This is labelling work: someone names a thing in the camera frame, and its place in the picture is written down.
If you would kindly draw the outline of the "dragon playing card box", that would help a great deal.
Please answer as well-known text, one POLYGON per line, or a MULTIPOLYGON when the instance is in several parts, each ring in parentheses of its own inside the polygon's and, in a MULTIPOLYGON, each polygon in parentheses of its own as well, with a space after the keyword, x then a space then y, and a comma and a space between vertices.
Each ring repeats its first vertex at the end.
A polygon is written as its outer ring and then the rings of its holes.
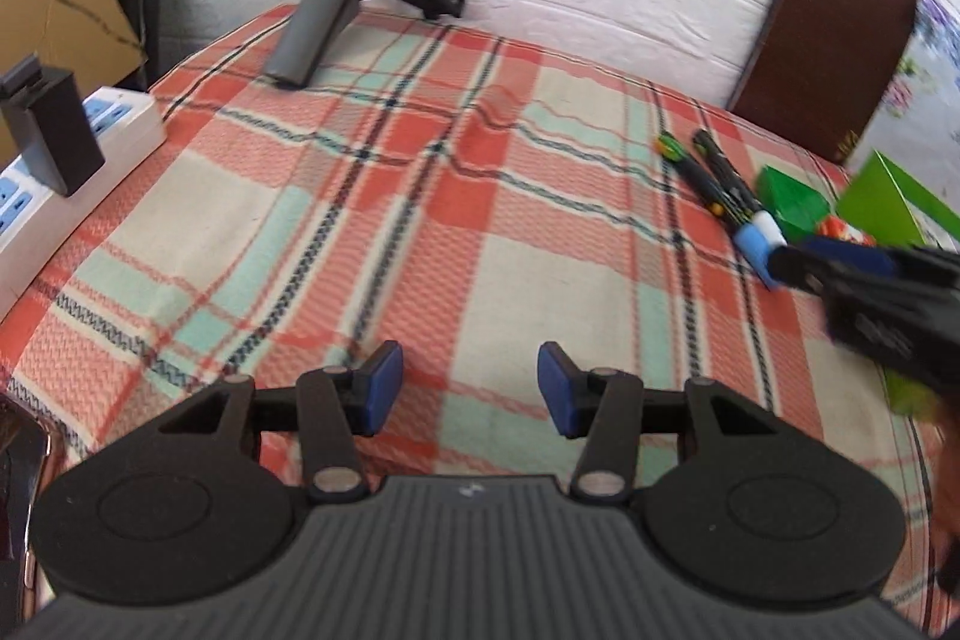
POLYGON ((874 237, 862 232, 857 227, 851 226, 848 221, 844 221, 836 214, 825 216, 817 224, 815 232, 820 237, 827 237, 827 239, 833 239, 833 241, 850 242, 850 244, 864 245, 864 247, 874 247, 875 245, 874 237))

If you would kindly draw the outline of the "white bottle blue cap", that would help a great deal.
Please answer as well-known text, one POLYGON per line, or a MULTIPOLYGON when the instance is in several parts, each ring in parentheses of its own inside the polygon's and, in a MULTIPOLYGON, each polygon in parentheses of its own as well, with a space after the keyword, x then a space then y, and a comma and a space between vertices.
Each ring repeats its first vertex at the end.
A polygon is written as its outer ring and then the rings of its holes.
POLYGON ((737 229, 732 242, 766 289, 776 289, 779 283, 771 276, 768 260, 773 250, 786 244, 781 232, 756 224, 744 224, 737 229))

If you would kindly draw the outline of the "small green box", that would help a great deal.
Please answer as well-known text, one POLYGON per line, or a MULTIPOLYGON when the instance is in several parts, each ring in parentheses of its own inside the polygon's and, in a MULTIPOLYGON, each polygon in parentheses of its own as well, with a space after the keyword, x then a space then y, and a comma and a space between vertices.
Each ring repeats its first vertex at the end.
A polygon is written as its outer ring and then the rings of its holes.
POLYGON ((755 181, 758 199, 775 218, 786 241, 800 242, 813 236, 832 214, 832 205, 820 191, 779 169, 765 166, 755 181))

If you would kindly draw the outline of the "black marker green cap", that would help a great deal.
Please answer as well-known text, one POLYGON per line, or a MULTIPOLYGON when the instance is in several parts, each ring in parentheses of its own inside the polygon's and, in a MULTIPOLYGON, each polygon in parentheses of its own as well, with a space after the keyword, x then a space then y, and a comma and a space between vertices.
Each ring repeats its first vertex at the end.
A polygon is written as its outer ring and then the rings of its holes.
POLYGON ((661 133, 656 140, 656 146, 661 158, 677 172, 709 213, 728 226, 736 224, 736 214, 727 203, 726 191, 722 190, 708 170, 703 169, 686 152, 682 143, 674 135, 661 133))

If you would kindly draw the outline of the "green cardboard box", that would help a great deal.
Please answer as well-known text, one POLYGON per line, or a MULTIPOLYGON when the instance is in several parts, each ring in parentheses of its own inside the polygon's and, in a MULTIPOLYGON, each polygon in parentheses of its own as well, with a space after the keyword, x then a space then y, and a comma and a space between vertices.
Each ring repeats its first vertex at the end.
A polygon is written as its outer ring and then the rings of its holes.
MULTIPOLYGON (((882 152, 874 152, 836 203, 844 221, 884 248, 932 247, 958 255, 958 216, 882 152)), ((939 395, 919 381, 884 367, 890 408, 900 416, 931 420, 939 395)))

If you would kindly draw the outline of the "floral white pillow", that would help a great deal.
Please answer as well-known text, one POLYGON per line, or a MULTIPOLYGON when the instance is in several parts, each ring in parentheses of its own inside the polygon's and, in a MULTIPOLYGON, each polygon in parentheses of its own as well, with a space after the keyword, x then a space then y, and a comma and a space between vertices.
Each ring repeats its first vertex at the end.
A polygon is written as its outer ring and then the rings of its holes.
POLYGON ((918 0, 869 146, 958 209, 958 124, 958 19, 939 0, 918 0))

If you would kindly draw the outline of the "brown leather headboard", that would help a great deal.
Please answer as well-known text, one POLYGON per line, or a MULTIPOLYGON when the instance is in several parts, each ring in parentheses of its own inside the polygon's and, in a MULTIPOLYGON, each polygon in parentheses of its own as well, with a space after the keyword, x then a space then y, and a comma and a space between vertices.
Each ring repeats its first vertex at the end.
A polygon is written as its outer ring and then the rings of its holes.
POLYGON ((771 0, 727 110, 820 158, 851 158, 907 48, 918 0, 771 0))

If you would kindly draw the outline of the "plaid bed blanket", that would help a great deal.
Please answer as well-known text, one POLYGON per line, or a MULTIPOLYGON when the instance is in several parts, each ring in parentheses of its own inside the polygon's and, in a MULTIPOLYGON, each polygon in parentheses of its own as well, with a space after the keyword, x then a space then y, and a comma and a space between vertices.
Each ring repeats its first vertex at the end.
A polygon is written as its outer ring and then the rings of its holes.
POLYGON ((286 386, 386 339, 405 381, 386 473, 567 476, 535 356, 559 342, 656 388, 708 375, 864 464, 900 497, 885 594, 931 633, 934 425, 890 411, 817 299, 770 291, 654 148, 715 136, 836 197, 841 167, 639 76, 488 32, 368 13, 302 91, 260 69, 285 8, 153 88, 166 140, 3 320, 2 386, 80 461, 228 370, 286 386))

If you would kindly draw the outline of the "white power strip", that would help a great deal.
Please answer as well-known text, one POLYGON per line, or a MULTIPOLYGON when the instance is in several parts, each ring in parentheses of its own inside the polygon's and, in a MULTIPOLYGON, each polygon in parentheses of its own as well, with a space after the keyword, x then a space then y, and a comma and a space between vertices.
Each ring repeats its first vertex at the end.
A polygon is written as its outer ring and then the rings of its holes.
POLYGON ((55 158, 41 136, 2 172, 2 310, 10 312, 94 208, 164 142, 146 92, 101 88, 83 101, 86 127, 55 158))

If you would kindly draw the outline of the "black power adapter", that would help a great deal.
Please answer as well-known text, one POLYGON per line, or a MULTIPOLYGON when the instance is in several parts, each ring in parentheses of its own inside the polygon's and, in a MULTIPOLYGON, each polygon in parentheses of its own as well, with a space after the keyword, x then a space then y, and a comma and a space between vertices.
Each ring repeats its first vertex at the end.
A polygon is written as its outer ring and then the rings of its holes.
POLYGON ((23 58, 2 76, 2 115, 28 174, 60 197, 104 166, 70 70, 23 58))

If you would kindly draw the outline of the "cardboard box on floor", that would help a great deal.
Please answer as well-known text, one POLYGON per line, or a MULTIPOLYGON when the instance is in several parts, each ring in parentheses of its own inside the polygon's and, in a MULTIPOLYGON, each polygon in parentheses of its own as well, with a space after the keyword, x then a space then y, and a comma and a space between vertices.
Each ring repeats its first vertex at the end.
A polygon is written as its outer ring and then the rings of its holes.
POLYGON ((144 63, 119 0, 2 0, 2 73, 36 55, 71 71, 80 96, 116 86, 144 63))

